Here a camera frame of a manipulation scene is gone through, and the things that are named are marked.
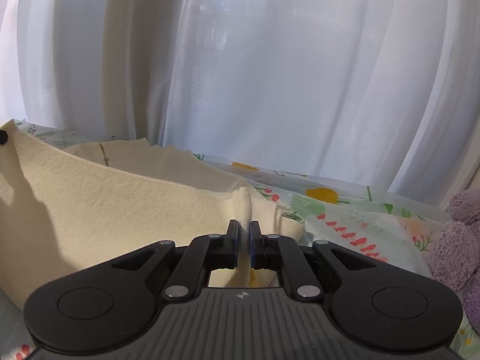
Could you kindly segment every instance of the yellow flower print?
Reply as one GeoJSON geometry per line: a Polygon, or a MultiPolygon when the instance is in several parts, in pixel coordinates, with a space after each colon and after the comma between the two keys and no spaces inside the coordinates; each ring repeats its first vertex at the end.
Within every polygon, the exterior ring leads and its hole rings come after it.
{"type": "Polygon", "coordinates": [[[232,162],[232,166],[233,167],[238,167],[238,168],[243,168],[243,169],[254,170],[254,171],[258,172],[258,168],[255,168],[253,166],[246,165],[246,164],[240,163],[240,162],[232,162]]]}
{"type": "Polygon", "coordinates": [[[305,194],[310,198],[332,204],[337,204],[338,200],[338,194],[330,188],[315,188],[314,190],[308,189],[306,190],[305,194]]]}

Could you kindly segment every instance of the black corner knob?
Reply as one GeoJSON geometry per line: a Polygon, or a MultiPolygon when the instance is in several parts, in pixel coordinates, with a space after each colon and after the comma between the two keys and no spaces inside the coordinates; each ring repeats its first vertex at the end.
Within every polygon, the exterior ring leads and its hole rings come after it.
{"type": "Polygon", "coordinates": [[[8,141],[8,134],[4,130],[0,130],[0,145],[6,144],[8,141]]]}

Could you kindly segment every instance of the round black pad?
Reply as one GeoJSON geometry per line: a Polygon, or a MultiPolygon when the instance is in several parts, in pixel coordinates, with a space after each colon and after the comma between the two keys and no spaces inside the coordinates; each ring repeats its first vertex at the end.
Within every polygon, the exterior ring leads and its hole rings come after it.
{"type": "Polygon", "coordinates": [[[424,295],[405,287],[381,289],[371,300],[378,312],[390,318],[415,318],[422,315],[428,307],[428,300],[424,295]]]}
{"type": "Polygon", "coordinates": [[[25,304],[28,331],[60,353],[92,354],[124,345],[143,332],[155,312],[154,297],[136,274],[87,269],[45,284],[25,304]]]}
{"type": "Polygon", "coordinates": [[[343,271],[331,314],[363,345],[420,352],[450,344],[462,306],[441,283],[379,262],[374,268],[343,271]]]}
{"type": "Polygon", "coordinates": [[[112,295],[100,288],[77,288],[63,294],[58,309],[72,319],[95,319],[113,307],[112,295]]]}

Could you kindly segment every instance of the red leaf print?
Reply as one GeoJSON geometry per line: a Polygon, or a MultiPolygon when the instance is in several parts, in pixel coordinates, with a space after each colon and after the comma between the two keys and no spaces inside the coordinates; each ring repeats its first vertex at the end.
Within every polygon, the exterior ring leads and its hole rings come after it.
{"type": "Polygon", "coordinates": [[[357,233],[346,233],[346,234],[342,234],[342,238],[350,238],[350,237],[354,237],[357,233]]]}
{"type": "Polygon", "coordinates": [[[22,352],[25,356],[28,356],[30,354],[30,348],[27,344],[22,345],[22,352]]]}
{"type": "Polygon", "coordinates": [[[356,239],[355,241],[352,241],[350,243],[350,245],[358,246],[358,245],[364,244],[366,242],[367,242],[367,239],[365,237],[363,237],[363,238],[356,239]]]}
{"type": "Polygon", "coordinates": [[[360,249],[360,251],[372,251],[377,245],[369,245],[360,249]]]}

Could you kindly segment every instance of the green leaf print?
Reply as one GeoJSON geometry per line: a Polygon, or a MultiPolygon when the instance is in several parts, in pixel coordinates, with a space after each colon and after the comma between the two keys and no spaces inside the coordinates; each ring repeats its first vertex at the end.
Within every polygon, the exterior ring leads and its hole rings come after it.
{"type": "Polygon", "coordinates": [[[325,213],[325,205],[314,198],[309,198],[305,195],[295,194],[290,204],[292,211],[296,212],[301,218],[306,218],[308,215],[321,215],[325,213]]]}
{"type": "Polygon", "coordinates": [[[402,207],[402,217],[403,218],[411,218],[411,216],[412,216],[411,212],[402,207]]]}
{"type": "Polygon", "coordinates": [[[420,238],[413,236],[413,243],[420,251],[429,251],[427,246],[431,243],[431,232],[429,235],[421,235],[420,238]]]}
{"type": "Polygon", "coordinates": [[[391,214],[392,211],[393,211],[393,204],[390,204],[390,203],[383,203],[383,205],[385,206],[385,208],[387,209],[388,213],[391,214]]]}
{"type": "Polygon", "coordinates": [[[35,135],[35,138],[41,140],[41,139],[43,139],[43,138],[51,137],[52,135],[55,135],[55,132],[54,132],[54,131],[45,131],[45,132],[41,132],[41,133],[35,135]]]}
{"type": "Polygon", "coordinates": [[[37,132],[37,126],[34,124],[28,126],[27,128],[23,129],[27,134],[33,135],[35,132],[37,132]]]}
{"type": "Polygon", "coordinates": [[[54,141],[53,145],[58,149],[65,149],[65,148],[71,146],[72,143],[73,142],[72,142],[71,139],[62,139],[62,140],[54,141]]]}
{"type": "Polygon", "coordinates": [[[290,219],[293,219],[294,221],[305,223],[305,220],[301,216],[299,216],[295,211],[285,211],[282,215],[285,216],[285,218],[290,218],[290,219]]]}
{"type": "Polygon", "coordinates": [[[368,194],[368,200],[373,202],[374,200],[371,198],[371,192],[370,192],[370,187],[367,186],[367,194],[368,194]]]}

